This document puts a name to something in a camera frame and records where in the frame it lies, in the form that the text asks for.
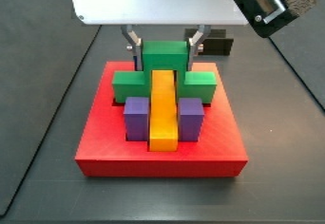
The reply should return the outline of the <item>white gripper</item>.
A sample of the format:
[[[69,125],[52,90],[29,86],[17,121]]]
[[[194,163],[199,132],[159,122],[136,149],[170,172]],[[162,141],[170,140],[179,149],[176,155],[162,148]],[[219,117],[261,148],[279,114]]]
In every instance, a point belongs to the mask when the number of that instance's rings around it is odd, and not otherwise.
[[[143,70],[142,40],[132,25],[199,25],[187,38],[187,71],[199,46],[211,32],[210,25],[247,23],[232,0],[72,0],[79,19],[88,25],[121,25],[135,69]]]

